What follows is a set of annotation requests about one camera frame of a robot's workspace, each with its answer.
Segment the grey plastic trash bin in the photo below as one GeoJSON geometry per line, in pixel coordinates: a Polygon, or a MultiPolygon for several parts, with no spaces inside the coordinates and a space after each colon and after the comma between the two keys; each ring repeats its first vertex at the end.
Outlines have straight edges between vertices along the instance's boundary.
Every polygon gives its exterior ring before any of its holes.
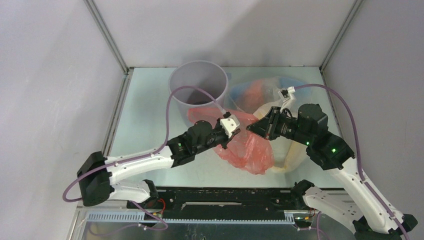
{"type": "MultiPolygon", "coordinates": [[[[197,87],[211,95],[221,106],[229,87],[229,78],[219,65],[205,60],[185,63],[176,68],[168,79],[168,90],[171,93],[183,86],[197,87]]],[[[189,126],[188,111],[191,108],[212,107],[214,102],[202,92],[192,88],[181,89],[175,93],[176,102],[183,122],[189,126]]]]}

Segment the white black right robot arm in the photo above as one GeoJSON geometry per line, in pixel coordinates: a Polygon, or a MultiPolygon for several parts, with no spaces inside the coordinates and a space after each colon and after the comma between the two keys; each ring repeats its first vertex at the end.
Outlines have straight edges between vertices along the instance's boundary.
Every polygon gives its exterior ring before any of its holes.
{"type": "Polygon", "coordinates": [[[411,214],[397,210],[358,166],[353,150],[328,130],[328,116],[317,104],[303,104],[293,117],[288,109],[273,106],[247,130],[273,141],[284,137],[306,146],[306,154],[337,180],[352,199],[346,203],[308,180],[291,189],[291,204],[319,210],[348,228],[357,240],[400,240],[418,224],[411,214]]]}

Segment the white translucent bag of bags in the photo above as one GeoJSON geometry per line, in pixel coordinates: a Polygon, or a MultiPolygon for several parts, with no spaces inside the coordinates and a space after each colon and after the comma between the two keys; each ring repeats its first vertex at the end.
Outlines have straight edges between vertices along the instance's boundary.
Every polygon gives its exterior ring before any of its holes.
{"type": "Polygon", "coordinates": [[[240,112],[253,114],[267,103],[279,101],[278,90],[305,85],[304,81],[275,76],[238,83],[229,89],[229,106],[240,112]]]}

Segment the red translucent trash bag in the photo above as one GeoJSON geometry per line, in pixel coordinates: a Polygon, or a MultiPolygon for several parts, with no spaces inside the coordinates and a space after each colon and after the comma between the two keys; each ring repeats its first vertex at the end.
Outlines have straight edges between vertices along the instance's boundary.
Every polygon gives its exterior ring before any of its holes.
{"type": "Polygon", "coordinates": [[[268,140],[248,131],[246,127],[258,120],[250,113],[226,109],[236,116],[240,122],[238,133],[223,149],[220,145],[213,151],[235,168],[247,171],[253,175],[264,175],[274,165],[274,155],[268,140]]]}

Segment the left aluminium frame post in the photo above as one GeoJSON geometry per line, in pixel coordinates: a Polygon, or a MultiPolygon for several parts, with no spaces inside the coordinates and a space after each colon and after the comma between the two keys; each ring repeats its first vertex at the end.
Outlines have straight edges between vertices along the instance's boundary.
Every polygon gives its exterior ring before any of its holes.
{"type": "Polygon", "coordinates": [[[94,22],[96,23],[101,35],[103,36],[107,46],[109,47],[112,55],[114,56],[115,60],[117,61],[120,69],[122,72],[126,75],[129,72],[129,67],[126,64],[123,55],[121,51],[119,50],[119,47],[112,36],[112,33],[110,32],[108,25],[103,18],[96,2],[94,0],[84,0],[83,1],[90,12],[94,22]]]}

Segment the yellow translucent trash bag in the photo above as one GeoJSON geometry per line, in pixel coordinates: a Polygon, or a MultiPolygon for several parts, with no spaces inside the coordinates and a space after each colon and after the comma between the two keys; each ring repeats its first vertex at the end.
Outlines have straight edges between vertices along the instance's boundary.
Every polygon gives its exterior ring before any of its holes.
{"type": "MultiPolygon", "coordinates": [[[[282,100],[261,103],[253,115],[261,119],[265,117],[271,107],[279,107],[281,104],[282,100]]],[[[270,170],[274,173],[285,174],[292,172],[297,169],[307,157],[306,146],[296,141],[278,137],[269,143],[274,157],[274,163],[270,170]]]]}

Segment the right aluminium frame post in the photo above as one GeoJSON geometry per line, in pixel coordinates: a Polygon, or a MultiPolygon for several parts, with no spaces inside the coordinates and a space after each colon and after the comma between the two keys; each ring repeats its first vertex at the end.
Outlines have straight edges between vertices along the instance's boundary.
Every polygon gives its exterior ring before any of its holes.
{"type": "Polygon", "coordinates": [[[332,41],[329,49],[327,50],[324,59],[321,62],[321,65],[319,66],[320,71],[323,73],[327,66],[329,65],[333,55],[335,54],[338,46],[342,42],[345,34],[347,33],[349,27],[353,23],[356,15],[361,10],[361,7],[365,1],[364,0],[355,0],[350,7],[345,19],[342,22],[341,27],[339,28],[334,40],[332,41]]]}

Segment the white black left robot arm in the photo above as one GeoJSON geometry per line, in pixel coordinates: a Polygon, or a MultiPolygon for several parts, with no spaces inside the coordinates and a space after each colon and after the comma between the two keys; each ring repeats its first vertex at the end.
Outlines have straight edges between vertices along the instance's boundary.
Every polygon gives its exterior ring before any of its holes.
{"type": "Polygon", "coordinates": [[[171,169],[188,164],[209,149],[228,143],[240,132],[240,122],[232,115],[219,118],[215,126],[199,120],[183,134],[167,141],[160,150],[119,157],[92,153],[77,172],[82,203],[85,207],[108,200],[134,201],[153,208],[159,194],[153,181],[132,182],[130,177],[159,169],[171,169]]]}

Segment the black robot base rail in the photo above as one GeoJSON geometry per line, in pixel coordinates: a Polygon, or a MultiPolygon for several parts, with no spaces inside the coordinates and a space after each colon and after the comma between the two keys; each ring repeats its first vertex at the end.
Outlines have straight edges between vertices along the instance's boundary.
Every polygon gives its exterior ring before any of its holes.
{"type": "Polygon", "coordinates": [[[187,222],[308,221],[319,212],[290,188],[159,187],[141,206],[166,220],[187,222]]]}

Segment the aluminium frame post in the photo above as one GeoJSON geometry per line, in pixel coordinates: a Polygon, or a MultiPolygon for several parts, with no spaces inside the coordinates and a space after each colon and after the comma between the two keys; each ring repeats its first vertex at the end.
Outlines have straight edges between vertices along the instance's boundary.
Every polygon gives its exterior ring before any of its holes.
{"type": "Polygon", "coordinates": [[[108,25],[103,18],[96,2],[94,0],[84,0],[83,1],[90,12],[94,22],[96,23],[101,35],[103,36],[107,46],[109,47],[112,55],[114,56],[115,60],[117,61],[120,69],[122,72],[126,75],[129,72],[129,67],[126,64],[123,55],[121,51],[119,50],[119,47],[112,36],[112,33],[110,32],[108,25]]]}
{"type": "Polygon", "coordinates": [[[350,7],[345,19],[342,22],[341,27],[339,28],[334,40],[332,41],[329,49],[327,50],[324,59],[321,62],[321,65],[319,66],[320,71],[323,73],[327,66],[329,65],[333,55],[335,54],[338,46],[342,42],[345,34],[347,33],[349,27],[353,23],[356,15],[361,10],[361,7],[365,1],[364,0],[355,0],[350,7]]]}

